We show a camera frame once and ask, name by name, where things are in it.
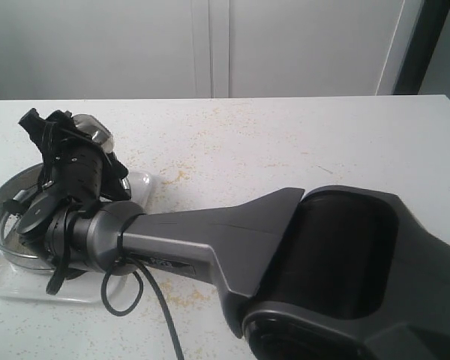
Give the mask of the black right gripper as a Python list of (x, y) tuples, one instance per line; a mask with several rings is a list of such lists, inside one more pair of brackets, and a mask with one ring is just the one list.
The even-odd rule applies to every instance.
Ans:
[(41, 118), (30, 109), (19, 125), (42, 155), (38, 177), (41, 191), (58, 191), (63, 197), (85, 202), (101, 197), (111, 201), (131, 199), (123, 185), (128, 169), (113, 153), (106, 154), (91, 137), (79, 131), (69, 111), (56, 110)]

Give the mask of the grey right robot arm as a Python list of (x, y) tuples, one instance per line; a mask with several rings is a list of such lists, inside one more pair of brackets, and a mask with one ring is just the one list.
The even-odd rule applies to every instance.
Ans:
[(286, 187), (241, 205), (146, 214), (110, 132), (90, 115), (29, 110), (19, 124), (43, 165), (16, 232), (53, 268), (46, 291), (84, 272), (151, 269), (215, 286), (232, 333), (258, 359), (450, 359), (450, 245), (398, 196)]

